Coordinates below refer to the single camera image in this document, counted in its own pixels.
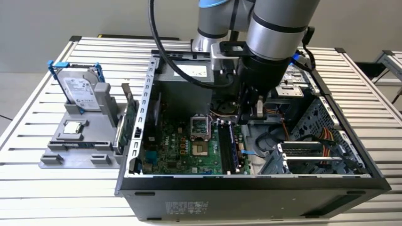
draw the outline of case label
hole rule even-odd
[[[169,214],[206,214],[209,202],[165,202]]]

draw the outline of white table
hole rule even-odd
[[[190,50],[187,41],[165,41],[170,50]],[[82,38],[68,42],[58,60],[99,62],[111,94],[130,82],[141,98],[151,40]],[[320,226],[402,225],[402,116],[378,92],[348,54],[312,48],[317,68],[393,190],[333,219],[303,221]],[[117,169],[40,169],[38,162],[64,113],[66,98],[47,73],[0,137],[0,226],[149,225],[141,223],[125,198],[115,197]],[[165,225],[299,225],[299,221],[163,222]]]

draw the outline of power supply label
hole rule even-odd
[[[166,211],[171,215],[206,214],[209,202],[165,202]]]
[[[87,79],[64,78],[68,92],[74,98],[74,103],[84,110],[99,110],[95,93]]]
[[[178,65],[178,67],[191,77],[209,77],[209,75],[207,75],[207,66],[202,66],[202,65]]]

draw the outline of motherboard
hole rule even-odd
[[[159,133],[158,147],[146,151],[145,174],[250,174],[239,125],[195,116],[163,120]]]

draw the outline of open computer tower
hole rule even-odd
[[[209,53],[170,57],[225,79]],[[247,125],[234,92],[194,86],[153,52],[117,185],[139,220],[330,218],[390,190],[316,70],[289,66]]]

